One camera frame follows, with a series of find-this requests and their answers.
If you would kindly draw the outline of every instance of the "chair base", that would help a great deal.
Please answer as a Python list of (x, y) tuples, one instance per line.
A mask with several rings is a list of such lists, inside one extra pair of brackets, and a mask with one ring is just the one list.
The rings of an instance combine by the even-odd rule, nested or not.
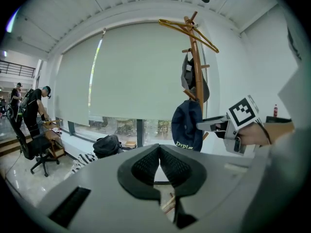
[(42, 156), (42, 154), (40, 154), (40, 157), (36, 157), (35, 160), (37, 161), (37, 163), (30, 169), (30, 172), (31, 172), (32, 174), (34, 174), (34, 171), (33, 171), (33, 170), (34, 170), (37, 166), (39, 166), (40, 164), (42, 164), (42, 165), (43, 165), (43, 169), (44, 169), (44, 176), (45, 176), (45, 177), (48, 177), (49, 175), (48, 175), (47, 170), (46, 170), (46, 168), (45, 168), (45, 163), (46, 163), (46, 162), (56, 162), (56, 164), (59, 165), (59, 160), (54, 159), (54, 158), (48, 159), (49, 156), (50, 156), (49, 154), (47, 154), (47, 155), (45, 155), (45, 156)]

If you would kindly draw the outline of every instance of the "ceiling light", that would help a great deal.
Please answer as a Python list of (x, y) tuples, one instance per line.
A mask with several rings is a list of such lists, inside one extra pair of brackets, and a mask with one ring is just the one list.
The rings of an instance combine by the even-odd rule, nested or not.
[(9, 32), (9, 33), (12, 32), (13, 24), (14, 24), (15, 17), (16, 17), (16, 14), (17, 14), (18, 10), (16, 10), (16, 12), (11, 16), (8, 25), (6, 25), (6, 31)]

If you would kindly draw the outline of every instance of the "yellow hanger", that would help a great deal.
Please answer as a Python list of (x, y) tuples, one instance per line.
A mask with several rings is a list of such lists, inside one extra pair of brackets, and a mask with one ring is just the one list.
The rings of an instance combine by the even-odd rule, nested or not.
[[(177, 30), (177, 31), (180, 31), (181, 33), (184, 33), (194, 39), (196, 39), (197, 41), (199, 42), (202, 42), (205, 46), (209, 47), (210, 49), (212, 49), (214, 52), (216, 53), (219, 53), (219, 50), (217, 47), (215, 47), (204, 35), (202, 35), (202, 33), (197, 30), (194, 26), (192, 25), (188, 25), (188, 24), (184, 24), (184, 23), (179, 23), (179, 22), (171, 22), (171, 21), (168, 21), (168, 20), (164, 20), (164, 19), (159, 19), (159, 24), (162, 25), (162, 26), (165, 26), (165, 27), (168, 27), (168, 28), (171, 28), (171, 29), (174, 29), (174, 30)], [(208, 43), (202, 41), (200, 38), (190, 34), (188, 31), (186, 31), (185, 29), (179, 29), (177, 27), (174, 27), (173, 25), (177, 25), (179, 26), (180, 28), (184, 28), (184, 27), (187, 27), (187, 28), (191, 28), (193, 30), (195, 30), (199, 35), (201, 35)]]

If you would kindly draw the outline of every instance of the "coat rack pole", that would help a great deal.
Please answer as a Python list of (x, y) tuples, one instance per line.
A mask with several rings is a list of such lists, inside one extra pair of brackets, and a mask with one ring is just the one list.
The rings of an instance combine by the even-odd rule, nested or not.
[[(191, 20), (189, 20), (188, 17), (184, 17), (185, 23), (192, 26), (192, 22), (196, 14), (197, 12), (194, 12), (194, 14), (191, 17)], [(188, 31), (190, 34), (194, 35), (193, 29), (188, 29)], [(196, 39), (190, 36), (189, 38), (190, 38), (193, 61), (194, 61), (196, 97), (199, 100), (200, 107), (201, 107), (202, 114), (203, 114), (204, 95), (203, 95), (203, 76), (202, 76), (200, 55), (199, 55), (199, 50), (198, 50)]]

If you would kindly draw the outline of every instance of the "black and white striped cloth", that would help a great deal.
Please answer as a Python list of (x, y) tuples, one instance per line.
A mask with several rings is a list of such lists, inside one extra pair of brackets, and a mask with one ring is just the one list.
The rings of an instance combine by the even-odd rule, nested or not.
[(89, 164), (93, 161), (97, 161), (97, 160), (98, 160), (98, 158), (92, 153), (79, 154), (78, 160), (74, 161), (74, 165), (72, 167), (71, 173), (72, 174), (76, 173), (77, 171), (79, 171), (81, 168), (83, 168), (87, 164)]

